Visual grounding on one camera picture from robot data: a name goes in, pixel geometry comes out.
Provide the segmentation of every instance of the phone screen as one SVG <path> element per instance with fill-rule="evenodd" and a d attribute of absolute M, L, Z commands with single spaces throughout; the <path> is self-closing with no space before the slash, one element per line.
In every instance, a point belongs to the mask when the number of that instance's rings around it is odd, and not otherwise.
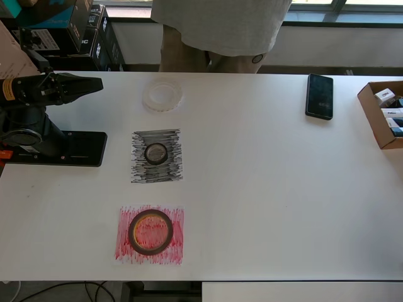
<path fill-rule="evenodd" d="M 333 117 L 333 79 L 310 74 L 306 114 L 330 120 Z"/>

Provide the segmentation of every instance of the black box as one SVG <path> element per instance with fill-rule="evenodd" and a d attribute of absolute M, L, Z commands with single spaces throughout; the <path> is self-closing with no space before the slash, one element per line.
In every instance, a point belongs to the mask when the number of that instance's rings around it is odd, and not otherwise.
<path fill-rule="evenodd" d="M 93 0 L 39 0 L 24 8 L 15 21 L 42 39 L 34 50 L 44 55 L 77 53 L 86 30 Z M 19 38 L 17 28 L 9 28 Z"/>
<path fill-rule="evenodd" d="M 103 43 L 112 61 L 112 70 L 123 71 L 122 65 L 125 64 L 125 60 L 120 51 L 112 24 L 108 22 L 108 13 L 104 5 L 94 4 L 92 6 L 87 27 L 96 28 L 101 34 Z"/>
<path fill-rule="evenodd" d="M 112 63 L 99 31 L 87 28 L 78 54 L 45 56 L 54 70 L 110 71 Z"/>

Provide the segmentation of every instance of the box label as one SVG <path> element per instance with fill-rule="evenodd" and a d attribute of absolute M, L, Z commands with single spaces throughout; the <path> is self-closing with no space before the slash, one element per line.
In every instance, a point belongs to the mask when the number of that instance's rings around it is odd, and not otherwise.
<path fill-rule="evenodd" d="M 20 32 L 18 30 L 13 30 L 13 33 L 19 40 Z M 33 50 L 60 50 L 48 30 L 32 30 L 32 35 L 38 36 L 42 41 L 41 44 L 34 45 Z"/>

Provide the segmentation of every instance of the black tape roll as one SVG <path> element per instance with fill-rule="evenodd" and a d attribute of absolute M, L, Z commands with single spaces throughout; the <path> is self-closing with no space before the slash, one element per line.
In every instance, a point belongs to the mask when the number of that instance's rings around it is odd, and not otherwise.
<path fill-rule="evenodd" d="M 142 248 L 136 242 L 135 235 L 134 235 L 134 228 L 135 228 L 136 224 L 147 216 L 157 216 L 157 217 L 161 218 L 162 220 L 164 220 L 164 222 L 167 226 L 167 229 L 168 229 L 168 233 L 167 233 L 165 242 L 162 245 L 160 245 L 159 247 L 156 247 L 154 249 Z M 157 254 L 161 253 L 163 250 L 165 250 L 168 247 L 168 245 L 171 243 L 173 235 L 174 235 L 174 229 L 172 226 L 172 221 L 169 219 L 167 214 L 165 214 L 164 212 L 161 212 L 159 210 L 145 210 L 145 211 L 137 214 L 133 218 L 133 220 L 128 228 L 128 240 L 130 242 L 130 245 L 133 247 L 133 249 L 136 252 L 138 252 L 139 254 L 142 254 L 142 255 L 146 255 L 146 256 L 157 255 Z"/>

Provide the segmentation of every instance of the cable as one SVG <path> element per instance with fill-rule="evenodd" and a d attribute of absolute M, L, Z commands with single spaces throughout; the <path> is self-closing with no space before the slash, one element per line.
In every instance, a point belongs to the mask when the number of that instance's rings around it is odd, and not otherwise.
<path fill-rule="evenodd" d="M 59 286 L 71 285 L 71 284 L 84 284 L 84 285 L 85 284 L 95 284 L 95 285 L 98 285 L 98 287 L 102 288 L 104 291 L 106 291 L 107 294 L 109 294 L 109 296 L 111 297 L 113 302 L 116 302 L 115 298 L 113 297 L 113 295 L 111 294 L 110 291 L 108 291 L 103 285 L 98 284 L 96 282 L 92 282 L 92 281 L 78 281 L 78 282 L 66 282 L 66 283 L 56 284 L 56 285 L 53 285 L 53 286 L 51 286 L 49 288 L 45 288 L 45 289 L 43 289 L 43 290 L 41 290 L 41 291 L 39 291 L 39 292 L 37 292 L 35 294 L 32 294 L 32 295 L 20 300 L 20 302 L 24 302 L 24 301 L 26 301 L 26 300 L 28 300 L 28 299 L 30 299 L 32 297 L 38 296 L 39 294 L 42 294 L 42 293 L 44 293 L 46 291 L 49 291 L 49 290 L 51 290 L 53 288 L 57 288 Z"/>
<path fill-rule="evenodd" d="M 84 287 L 86 288 L 87 296 L 91 302 L 94 302 L 94 300 L 91 298 L 91 295 L 89 294 L 88 288 L 87 288 L 87 281 L 84 283 Z"/>
<path fill-rule="evenodd" d="M 15 300 L 15 298 L 17 298 L 18 294 L 20 293 L 20 289 L 21 289 L 21 281 L 18 281 L 18 289 L 17 292 L 15 293 L 13 299 L 10 300 L 10 302 L 13 302 Z"/>
<path fill-rule="evenodd" d="M 104 285 L 105 283 L 106 283 L 106 281 L 103 281 L 103 282 L 98 286 L 98 288 L 96 289 L 96 292 L 95 292 L 95 302 L 98 302 L 97 299 L 98 299 L 98 292 L 99 292 L 99 289 L 100 289 L 101 286 Z"/>

